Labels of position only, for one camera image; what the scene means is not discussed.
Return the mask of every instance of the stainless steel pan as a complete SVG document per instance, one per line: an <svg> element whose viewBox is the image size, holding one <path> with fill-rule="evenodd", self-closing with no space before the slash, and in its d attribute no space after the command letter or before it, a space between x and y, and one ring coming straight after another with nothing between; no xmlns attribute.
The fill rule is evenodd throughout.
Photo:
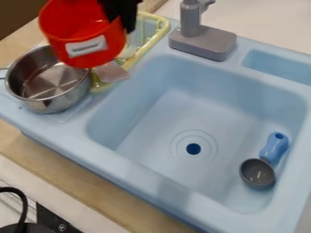
<svg viewBox="0 0 311 233"><path fill-rule="evenodd" d="M6 72L7 91L31 111L40 114L68 109L90 90L87 69L77 69L58 61L50 45L39 46L17 59Z"/></svg>

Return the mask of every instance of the light blue sink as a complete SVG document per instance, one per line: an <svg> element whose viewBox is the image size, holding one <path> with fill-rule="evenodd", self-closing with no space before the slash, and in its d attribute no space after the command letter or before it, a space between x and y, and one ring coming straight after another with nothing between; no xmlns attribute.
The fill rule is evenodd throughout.
<svg viewBox="0 0 311 233"><path fill-rule="evenodd" d="M238 38L222 63L162 39L131 79L40 116L0 87L0 114L32 139L209 232L294 232L311 183L311 56ZM273 189L239 176L270 133L291 147Z"/></svg>

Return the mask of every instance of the blue drain hole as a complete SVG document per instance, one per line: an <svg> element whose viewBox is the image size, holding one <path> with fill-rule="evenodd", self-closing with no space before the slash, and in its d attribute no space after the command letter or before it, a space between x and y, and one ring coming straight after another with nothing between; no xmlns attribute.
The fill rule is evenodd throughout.
<svg viewBox="0 0 311 233"><path fill-rule="evenodd" d="M186 152L188 152L190 155L195 156L201 152L201 146L197 143L191 143L186 146Z"/></svg>

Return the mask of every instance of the faucet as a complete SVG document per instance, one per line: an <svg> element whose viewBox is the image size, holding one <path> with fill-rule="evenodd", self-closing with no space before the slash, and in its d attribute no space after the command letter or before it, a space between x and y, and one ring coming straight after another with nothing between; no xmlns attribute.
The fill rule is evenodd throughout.
<svg viewBox="0 0 311 233"><path fill-rule="evenodd" d="M236 46L236 34L201 25L201 14L216 0L183 0L180 4L180 25L168 36L171 48L225 61Z"/></svg>
<svg viewBox="0 0 311 233"><path fill-rule="evenodd" d="M180 4L180 30L184 37L202 34L201 14L216 0L183 0Z"/></svg>

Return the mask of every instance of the black cable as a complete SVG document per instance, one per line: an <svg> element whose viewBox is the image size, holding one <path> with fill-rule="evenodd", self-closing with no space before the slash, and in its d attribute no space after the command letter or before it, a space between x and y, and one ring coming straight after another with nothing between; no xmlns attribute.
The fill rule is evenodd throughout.
<svg viewBox="0 0 311 233"><path fill-rule="evenodd" d="M25 194L14 187L0 187L0 193L14 193L17 194L23 201L23 212L21 217L19 218L19 221L17 223L16 229L13 233L26 233L27 225L25 223L27 212L28 212L28 200Z"/></svg>

